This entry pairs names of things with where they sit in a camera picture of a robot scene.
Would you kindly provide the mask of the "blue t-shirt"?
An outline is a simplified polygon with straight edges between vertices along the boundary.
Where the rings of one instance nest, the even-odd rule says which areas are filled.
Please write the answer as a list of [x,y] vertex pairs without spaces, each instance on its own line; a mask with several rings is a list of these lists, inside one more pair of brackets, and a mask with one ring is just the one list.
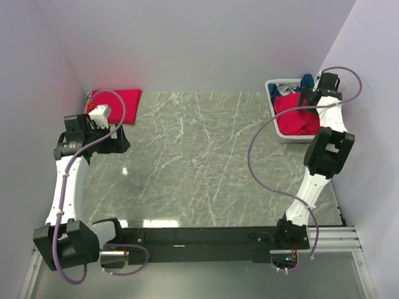
[[301,78],[273,79],[268,80],[265,86],[271,97],[281,97],[300,92],[303,87],[314,87],[314,78],[305,74]]

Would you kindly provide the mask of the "red t-shirt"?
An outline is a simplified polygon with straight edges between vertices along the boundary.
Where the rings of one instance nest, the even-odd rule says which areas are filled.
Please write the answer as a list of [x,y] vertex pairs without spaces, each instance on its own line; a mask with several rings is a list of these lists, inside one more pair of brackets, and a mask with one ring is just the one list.
[[[113,125],[117,125],[122,119],[123,115],[123,109],[120,100],[116,95],[110,92],[101,93],[100,95],[95,96],[97,93],[99,93],[99,90],[92,90],[92,97],[94,97],[94,99],[86,105],[85,112],[88,113],[99,105],[108,105],[111,109],[108,122]],[[119,95],[125,104],[125,118],[123,124],[134,125],[142,91],[140,89],[124,89],[115,90],[115,93]]]
[[[274,101],[275,113],[281,113],[297,106],[300,93],[277,97]],[[319,128],[319,116],[307,110],[294,110],[279,116],[277,125],[283,135],[315,135]]]

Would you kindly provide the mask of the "white plastic basket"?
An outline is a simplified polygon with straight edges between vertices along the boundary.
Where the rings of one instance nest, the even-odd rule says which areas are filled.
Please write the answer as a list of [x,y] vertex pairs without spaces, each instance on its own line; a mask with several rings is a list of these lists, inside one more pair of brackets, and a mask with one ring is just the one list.
[[[304,87],[314,87],[311,74],[305,74],[300,79],[268,80],[265,89],[272,115],[295,108]],[[285,113],[277,117],[273,124],[281,143],[310,143],[320,127],[319,116],[307,110]]]

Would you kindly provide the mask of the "aluminium rail frame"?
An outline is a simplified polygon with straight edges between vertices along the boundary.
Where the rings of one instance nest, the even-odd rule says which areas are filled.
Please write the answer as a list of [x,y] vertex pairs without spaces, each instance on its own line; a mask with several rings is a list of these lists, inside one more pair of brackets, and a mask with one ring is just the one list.
[[310,229],[314,259],[288,275],[252,262],[155,263],[126,277],[89,266],[80,285],[32,254],[20,298],[375,298],[353,227]]

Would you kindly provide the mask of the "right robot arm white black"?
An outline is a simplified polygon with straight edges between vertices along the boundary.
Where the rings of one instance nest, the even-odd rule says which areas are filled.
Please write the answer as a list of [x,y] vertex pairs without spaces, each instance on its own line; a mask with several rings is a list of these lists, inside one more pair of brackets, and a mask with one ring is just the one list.
[[319,130],[310,143],[305,156],[305,174],[297,197],[278,220],[274,243],[282,249],[293,249],[307,243],[307,226],[324,187],[341,172],[355,143],[342,117],[342,94],[338,91],[337,74],[322,72],[314,88],[301,92],[298,106],[315,106],[319,117]]

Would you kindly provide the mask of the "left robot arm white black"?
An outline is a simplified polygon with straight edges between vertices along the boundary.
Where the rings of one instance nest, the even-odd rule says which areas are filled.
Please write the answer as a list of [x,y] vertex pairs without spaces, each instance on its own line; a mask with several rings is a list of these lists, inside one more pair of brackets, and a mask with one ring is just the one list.
[[122,125],[111,129],[103,115],[79,114],[64,118],[65,131],[54,149],[57,180],[44,227],[34,230],[33,241],[51,271],[99,259],[100,249],[120,249],[125,241],[116,218],[82,221],[84,185],[93,154],[124,153],[130,143]]

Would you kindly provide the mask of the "folded red t-shirt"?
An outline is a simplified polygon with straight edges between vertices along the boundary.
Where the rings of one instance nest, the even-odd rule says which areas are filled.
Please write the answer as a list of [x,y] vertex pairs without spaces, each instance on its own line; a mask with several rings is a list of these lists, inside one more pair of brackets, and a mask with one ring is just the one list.
[[[120,100],[116,95],[110,92],[101,93],[100,95],[95,96],[97,93],[99,93],[99,90],[92,90],[92,97],[94,97],[94,99],[86,105],[85,112],[88,113],[99,105],[108,105],[111,109],[108,122],[113,125],[117,125],[122,119],[123,115],[123,109]],[[140,89],[124,89],[115,90],[115,93],[119,95],[125,104],[125,118],[123,124],[134,125],[142,91]]]

